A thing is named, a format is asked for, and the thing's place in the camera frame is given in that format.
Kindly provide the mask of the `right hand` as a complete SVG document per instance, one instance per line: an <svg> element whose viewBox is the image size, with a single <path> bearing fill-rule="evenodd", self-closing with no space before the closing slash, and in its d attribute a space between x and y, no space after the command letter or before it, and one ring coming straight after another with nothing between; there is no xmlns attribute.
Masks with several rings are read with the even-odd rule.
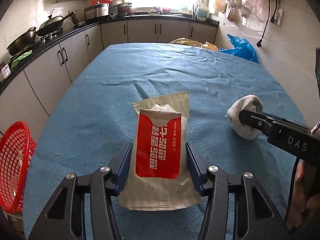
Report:
<svg viewBox="0 0 320 240"><path fill-rule="evenodd" d="M300 161L297 165L294 177L294 185L292 191L291 204L289 214L286 220L286 226L289 230L297 228L303 221L303 212L308 210L319 209L319 194L308 198L305 194L303 179L305 174L305 162Z"/></svg>

